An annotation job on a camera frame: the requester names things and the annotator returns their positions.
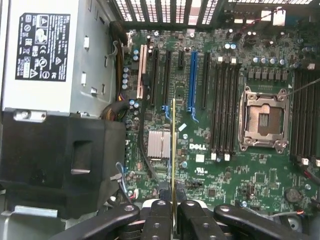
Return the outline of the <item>RAM slot white latches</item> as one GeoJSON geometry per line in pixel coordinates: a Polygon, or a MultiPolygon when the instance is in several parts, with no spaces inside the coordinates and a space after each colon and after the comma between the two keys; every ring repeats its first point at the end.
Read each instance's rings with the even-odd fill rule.
{"type": "Polygon", "coordinates": [[[297,155],[302,157],[304,156],[304,136],[305,136],[305,100],[307,97],[306,91],[308,90],[305,85],[308,84],[308,73],[303,71],[301,73],[301,85],[300,85],[300,91],[299,93],[299,98],[298,98],[298,103],[299,103],[299,123],[298,123],[298,140],[297,140],[297,155]]]}
{"type": "Polygon", "coordinates": [[[234,66],[232,62],[226,64],[227,71],[225,72],[225,112],[224,112],[224,138],[223,138],[223,158],[226,162],[231,160],[231,128],[232,128],[232,117],[233,117],[233,93],[234,93],[234,66]]]}
{"type": "MultiPolygon", "coordinates": [[[[320,78],[320,70],[312,71],[314,73],[314,77],[316,79],[320,78]]],[[[316,84],[312,85],[313,92],[314,92],[314,100],[313,100],[313,143],[312,143],[312,157],[314,159],[320,159],[320,137],[318,136],[319,131],[319,118],[320,118],[320,81],[316,84]]]]}
{"type": "Polygon", "coordinates": [[[218,136],[218,105],[220,103],[220,78],[222,73],[223,61],[218,61],[215,65],[214,72],[214,89],[213,89],[213,108],[212,108],[212,124],[211,124],[211,160],[217,159],[217,136],[218,136]]]}

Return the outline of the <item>silver finned chipset heatsink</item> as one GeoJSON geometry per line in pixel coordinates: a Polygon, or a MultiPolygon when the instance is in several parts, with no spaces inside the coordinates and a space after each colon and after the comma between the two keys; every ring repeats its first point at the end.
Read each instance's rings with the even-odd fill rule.
{"type": "Polygon", "coordinates": [[[148,132],[147,156],[152,159],[171,157],[171,133],[169,131],[150,130],[148,132]]]}

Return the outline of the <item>green Dell motherboard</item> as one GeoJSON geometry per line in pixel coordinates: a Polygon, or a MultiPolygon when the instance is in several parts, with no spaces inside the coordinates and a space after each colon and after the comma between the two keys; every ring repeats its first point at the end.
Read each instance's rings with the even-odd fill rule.
{"type": "Polygon", "coordinates": [[[320,158],[292,155],[293,95],[289,95],[288,146],[282,154],[273,148],[250,147],[241,151],[238,141],[239,106],[246,86],[254,92],[277,93],[295,88],[295,71],[320,70],[320,32],[312,28],[276,31],[216,29],[212,32],[131,30],[132,51],[124,58],[122,87],[129,99],[125,119],[125,180],[128,196],[145,201],[159,198],[159,185],[172,181],[172,99],[175,98],[175,182],[182,182],[186,196],[208,206],[221,203],[268,213],[308,212],[320,208],[320,158]],[[147,45],[143,98],[137,99],[141,45],[147,45]],[[155,105],[150,105],[153,51],[159,49],[155,105]],[[166,51],[172,51],[168,106],[171,121],[162,111],[166,51]],[[178,69],[179,51],[184,67],[178,69]],[[191,53],[197,52],[195,117],[187,112],[191,53]],[[204,54],[210,53],[206,109],[201,109],[204,54]],[[219,155],[221,77],[219,85],[216,160],[211,160],[214,75],[217,62],[239,64],[237,118],[234,150],[230,161],[219,155]],[[171,133],[170,158],[147,156],[149,131],[171,133]],[[284,191],[295,188],[302,201],[289,203],[284,191]]]}

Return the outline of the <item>metal CPU socket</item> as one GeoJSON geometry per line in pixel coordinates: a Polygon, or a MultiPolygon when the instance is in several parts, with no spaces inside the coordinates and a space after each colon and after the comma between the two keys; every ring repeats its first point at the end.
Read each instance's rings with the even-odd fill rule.
{"type": "Polygon", "coordinates": [[[282,154],[289,145],[290,100],[286,89],[277,93],[252,91],[246,86],[239,103],[240,150],[270,148],[282,154]]]}

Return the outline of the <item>white PCI expansion slot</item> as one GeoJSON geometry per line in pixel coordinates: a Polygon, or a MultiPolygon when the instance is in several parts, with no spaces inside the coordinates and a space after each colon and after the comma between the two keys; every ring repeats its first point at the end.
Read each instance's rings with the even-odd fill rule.
{"type": "Polygon", "coordinates": [[[146,73],[147,69],[147,53],[148,46],[146,44],[142,44],[140,46],[139,68],[137,77],[137,99],[142,99],[144,94],[142,75],[146,73]]]}

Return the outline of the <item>round coin cell battery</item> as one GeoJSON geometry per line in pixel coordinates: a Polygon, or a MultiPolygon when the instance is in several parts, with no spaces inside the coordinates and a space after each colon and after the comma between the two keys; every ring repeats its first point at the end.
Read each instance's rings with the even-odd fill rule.
{"type": "Polygon", "coordinates": [[[284,191],[284,198],[291,204],[297,204],[302,201],[303,195],[296,188],[290,187],[284,191]]]}

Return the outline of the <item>long black expansion slot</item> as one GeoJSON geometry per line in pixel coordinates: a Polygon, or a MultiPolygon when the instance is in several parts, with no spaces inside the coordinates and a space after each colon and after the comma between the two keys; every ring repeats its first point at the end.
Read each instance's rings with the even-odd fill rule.
{"type": "Polygon", "coordinates": [[[163,73],[163,88],[162,88],[162,106],[165,118],[171,121],[170,110],[168,105],[169,90],[170,90],[170,77],[171,77],[171,62],[172,51],[167,50],[165,54],[164,73],[163,73]]]}
{"type": "Polygon", "coordinates": [[[154,106],[156,104],[156,91],[157,91],[157,82],[159,75],[159,48],[155,47],[153,50],[153,59],[152,59],[152,75],[151,75],[151,89],[150,89],[150,105],[154,106]]]}
{"type": "Polygon", "coordinates": [[[210,64],[211,64],[211,53],[205,52],[203,56],[203,69],[202,69],[201,109],[207,108],[210,64]]]}

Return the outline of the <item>grey metal PC case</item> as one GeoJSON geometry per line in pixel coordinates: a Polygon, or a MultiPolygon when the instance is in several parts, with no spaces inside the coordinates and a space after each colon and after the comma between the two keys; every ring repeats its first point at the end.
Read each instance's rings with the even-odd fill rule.
{"type": "MultiPolygon", "coordinates": [[[[218,29],[246,31],[277,31],[293,28],[314,29],[320,32],[320,0],[104,0],[109,8],[111,21],[108,33],[111,41],[118,41],[118,53],[115,56],[115,100],[107,105],[98,117],[89,117],[78,113],[63,115],[43,110],[15,109],[19,120],[39,120],[40,114],[77,115],[121,122],[130,110],[130,100],[123,88],[125,57],[132,51],[129,32],[141,31],[192,31],[212,32],[218,29]],[[273,14],[286,10],[285,26],[273,25],[273,14]]],[[[4,111],[0,110],[0,156],[3,135],[4,111]]],[[[53,209],[16,206],[6,210],[6,191],[0,185],[0,240],[49,240],[52,236],[75,226],[85,220],[103,214],[121,204],[132,204],[142,209],[144,201],[132,200],[128,195],[125,179],[125,155],[123,162],[116,163],[117,173],[110,179],[117,183],[118,190],[111,195],[97,211],[84,214],[79,218],[63,219],[53,209]]],[[[310,240],[320,240],[320,208],[312,207],[309,211],[264,212],[237,204],[220,203],[209,206],[198,201],[210,215],[216,206],[233,205],[264,218],[270,219],[290,230],[303,233],[310,240]]],[[[177,231],[177,205],[175,213],[174,240],[181,240],[177,231]]]]}

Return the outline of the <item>black plastic fan shroud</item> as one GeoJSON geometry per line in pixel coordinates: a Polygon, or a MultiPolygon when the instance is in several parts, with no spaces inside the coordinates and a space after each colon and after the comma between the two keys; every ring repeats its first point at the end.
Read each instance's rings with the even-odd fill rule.
{"type": "Polygon", "coordinates": [[[72,114],[39,120],[3,115],[0,185],[5,208],[52,209],[62,219],[96,212],[118,190],[111,180],[125,158],[126,127],[72,114]]]}

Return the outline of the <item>long blue expansion slot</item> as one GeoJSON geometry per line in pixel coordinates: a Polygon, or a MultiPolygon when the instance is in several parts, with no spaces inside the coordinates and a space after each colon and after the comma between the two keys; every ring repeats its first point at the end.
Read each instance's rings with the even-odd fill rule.
{"type": "Polygon", "coordinates": [[[196,78],[197,78],[197,63],[198,52],[192,51],[190,56],[190,71],[189,71],[189,90],[188,90],[188,101],[186,111],[190,113],[190,117],[196,123],[199,121],[196,119],[196,78]]]}

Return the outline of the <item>silver power supply unit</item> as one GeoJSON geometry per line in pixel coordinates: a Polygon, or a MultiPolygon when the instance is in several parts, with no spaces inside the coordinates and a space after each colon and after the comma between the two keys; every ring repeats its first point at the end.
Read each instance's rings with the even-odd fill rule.
{"type": "Polygon", "coordinates": [[[104,0],[0,0],[0,110],[97,118],[115,101],[104,0]]]}

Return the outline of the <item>thin metal locking lever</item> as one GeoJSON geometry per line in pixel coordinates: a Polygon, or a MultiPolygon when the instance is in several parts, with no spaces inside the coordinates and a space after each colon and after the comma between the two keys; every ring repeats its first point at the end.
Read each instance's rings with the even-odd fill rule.
{"type": "Polygon", "coordinates": [[[303,90],[303,89],[305,89],[305,88],[308,88],[309,86],[312,86],[312,85],[314,85],[314,84],[316,84],[316,83],[318,83],[318,82],[320,82],[320,78],[318,78],[318,79],[316,79],[316,80],[314,80],[314,81],[312,81],[312,82],[309,82],[309,83],[307,83],[306,85],[303,85],[303,86],[301,86],[301,87],[298,88],[298,89],[293,90],[292,92],[286,94],[286,97],[288,97],[288,96],[290,96],[290,95],[293,95],[293,94],[295,94],[295,93],[297,93],[297,92],[299,92],[299,91],[301,91],[301,90],[303,90]]]}

